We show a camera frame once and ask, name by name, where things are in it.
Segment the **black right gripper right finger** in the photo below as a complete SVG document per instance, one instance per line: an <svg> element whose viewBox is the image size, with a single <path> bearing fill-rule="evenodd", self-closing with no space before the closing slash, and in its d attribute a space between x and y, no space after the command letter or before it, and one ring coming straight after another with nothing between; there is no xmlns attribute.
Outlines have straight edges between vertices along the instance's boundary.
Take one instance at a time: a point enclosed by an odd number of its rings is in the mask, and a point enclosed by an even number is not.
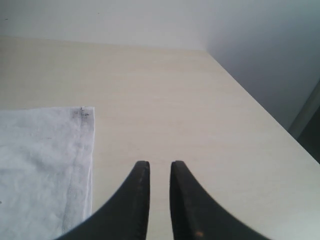
<svg viewBox="0 0 320 240"><path fill-rule="evenodd" d="M175 240L267 239L219 205L180 160L170 167L169 205Z"/></svg>

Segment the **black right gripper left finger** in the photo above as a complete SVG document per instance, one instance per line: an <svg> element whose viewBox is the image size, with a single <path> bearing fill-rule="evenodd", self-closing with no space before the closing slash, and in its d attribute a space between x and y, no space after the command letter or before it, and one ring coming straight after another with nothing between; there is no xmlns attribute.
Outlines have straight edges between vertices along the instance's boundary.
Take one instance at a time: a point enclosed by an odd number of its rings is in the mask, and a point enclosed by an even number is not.
<svg viewBox="0 0 320 240"><path fill-rule="evenodd" d="M150 164L137 161L113 196L60 240L145 240L150 210Z"/></svg>

